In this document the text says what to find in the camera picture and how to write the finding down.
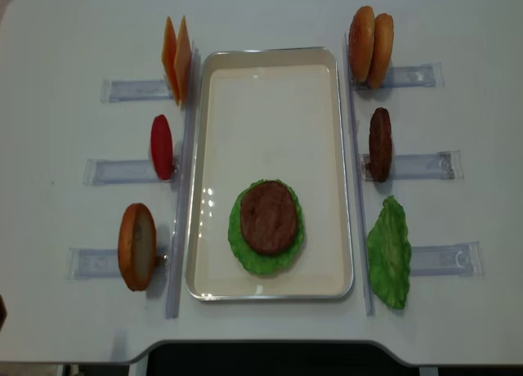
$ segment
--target white tray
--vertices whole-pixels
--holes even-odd
[[[200,300],[337,298],[353,280],[336,59],[324,48],[215,53],[203,65],[186,283]],[[229,215],[260,179],[291,186],[306,239],[293,266],[247,272]]]

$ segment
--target metal tray rim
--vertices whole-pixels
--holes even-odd
[[[345,193],[345,210],[346,210],[346,224],[347,224],[347,233],[348,233],[348,257],[350,258],[350,265],[351,265],[351,276],[349,277],[348,283],[346,287],[340,292],[336,293],[334,295],[292,295],[292,294],[285,294],[285,295],[245,295],[245,296],[226,296],[226,295],[213,295],[211,297],[202,296],[200,294],[194,293],[188,283],[189,279],[189,269],[186,264],[186,271],[184,274],[184,281],[186,284],[187,291],[189,294],[196,298],[197,300],[201,302],[216,302],[216,301],[265,301],[265,300],[335,300],[342,298],[346,296],[352,289],[352,286],[354,284],[354,258],[352,256],[352,233],[351,233],[351,217],[350,217],[350,209],[349,209],[349,200],[348,200],[348,183],[347,183],[347,172],[346,172],[346,152],[345,152],[345,133],[344,133],[344,127],[343,127],[343,119],[342,119],[342,103],[341,103],[341,97],[340,97],[340,83],[339,83],[339,71],[337,66],[337,58],[336,56],[326,47],[289,47],[289,48],[282,48],[282,49],[263,49],[263,50],[244,50],[244,51],[215,51],[207,56],[205,61],[202,64],[202,72],[200,74],[200,80],[199,80],[199,98],[201,98],[201,92],[203,89],[203,71],[205,70],[205,65],[208,63],[210,59],[212,59],[214,56],[221,56],[221,55],[234,55],[239,53],[262,53],[262,52],[268,52],[268,51],[297,51],[297,50],[305,50],[305,49],[320,49],[322,51],[328,52],[334,59],[334,66],[336,70],[336,89],[337,89],[337,112],[338,112],[338,120],[340,124],[340,133],[341,133],[341,142],[342,142],[342,168],[343,168],[343,176],[344,176],[344,193]],[[187,225],[186,225],[186,240],[185,240],[185,246],[187,251],[190,247],[190,223],[192,218],[192,210],[193,210],[193,200],[194,200],[194,182],[195,182],[195,173],[196,173],[196,164],[197,164],[197,156],[198,156],[198,141],[199,141],[199,128],[200,128],[200,119],[201,119],[201,111],[202,106],[199,105],[199,109],[197,111],[197,117],[196,117],[196,126],[194,128],[194,139],[193,139],[193,159],[191,164],[191,172],[190,172],[190,203],[187,208]],[[186,252],[186,263],[189,261],[187,260],[189,252]]]

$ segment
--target red tomato slice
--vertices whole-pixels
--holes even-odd
[[[154,118],[150,132],[150,153],[158,177],[162,180],[171,178],[173,170],[171,128],[163,114]]]

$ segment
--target lettuce leaf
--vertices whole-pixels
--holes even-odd
[[[242,231],[239,224],[241,201],[244,198],[244,195],[251,188],[263,183],[264,181],[265,180],[254,182],[253,184],[251,184],[249,188],[247,188],[241,194],[239,194],[238,198],[235,201],[235,205],[233,206],[232,211],[230,212],[228,232],[230,249],[232,249],[232,253],[238,258],[239,262],[242,263],[242,266],[244,266],[245,270],[258,275],[273,274],[278,270],[290,266],[294,257],[298,254],[300,248],[302,247],[302,242],[305,238],[302,207],[300,206],[297,200],[297,196],[290,186],[288,186],[280,180],[276,180],[277,182],[284,184],[284,186],[287,187],[288,191],[291,193],[291,196],[293,197],[294,205],[296,206],[297,212],[296,237],[294,237],[293,243],[286,251],[276,256],[261,255],[255,252],[247,244],[244,237],[242,236]]]
[[[405,308],[409,293],[412,248],[403,207],[389,196],[367,237],[370,284],[389,307]]]

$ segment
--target burger patty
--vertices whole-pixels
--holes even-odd
[[[370,119],[369,170],[375,181],[384,182],[389,177],[392,163],[391,119],[384,108],[377,108]]]
[[[297,213],[284,184],[265,181],[242,198],[240,229],[247,244],[262,255],[277,255],[294,241]]]

